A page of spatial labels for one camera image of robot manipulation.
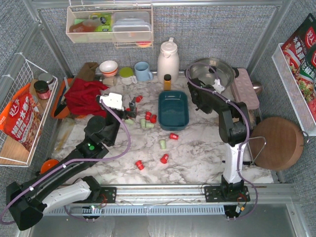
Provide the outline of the teal storage basket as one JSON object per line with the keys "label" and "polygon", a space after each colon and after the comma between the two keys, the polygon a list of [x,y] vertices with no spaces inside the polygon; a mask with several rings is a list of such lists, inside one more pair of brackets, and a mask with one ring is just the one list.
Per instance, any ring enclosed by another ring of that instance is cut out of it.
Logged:
{"label": "teal storage basket", "polygon": [[163,91],[158,97],[158,122],[165,131],[181,131],[190,121],[187,95],[183,91]]}

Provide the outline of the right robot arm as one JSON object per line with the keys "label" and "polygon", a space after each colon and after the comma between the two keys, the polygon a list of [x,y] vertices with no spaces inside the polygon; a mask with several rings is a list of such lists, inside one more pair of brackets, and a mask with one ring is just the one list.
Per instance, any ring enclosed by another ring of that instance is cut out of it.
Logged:
{"label": "right robot arm", "polygon": [[[190,75],[192,66],[206,66],[215,74],[214,85],[207,85]],[[227,158],[220,184],[223,201],[250,201],[245,179],[241,175],[243,154],[250,136],[248,109],[244,102],[233,102],[220,93],[222,88],[216,70],[206,63],[192,63],[185,71],[192,102],[206,114],[214,110],[219,119],[219,135],[227,145]]]}

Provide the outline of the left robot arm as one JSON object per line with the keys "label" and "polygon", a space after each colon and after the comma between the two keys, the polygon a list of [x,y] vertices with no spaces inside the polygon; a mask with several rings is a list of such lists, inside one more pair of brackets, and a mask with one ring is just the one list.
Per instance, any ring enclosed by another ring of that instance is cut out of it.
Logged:
{"label": "left robot arm", "polygon": [[83,200],[98,199],[101,186],[92,176],[62,188],[61,185],[78,173],[92,167],[97,162],[116,159],[107,157],[108,147],[115,144],[120,128],[127,130],[123,123],[137,116],[136,99],[133,98],[126,109],[122,95],[109,93],[96,97],[97,103],[106,116],[93,116],[84,129],[84,140],[79,143],[61,162],[48,171],[22,184],[13,182],[6,188],[5,211],[9,211],[13,221],[1,221],[2,225],[16,224],[21,231],[36,225],[43,216],[61,206]]}

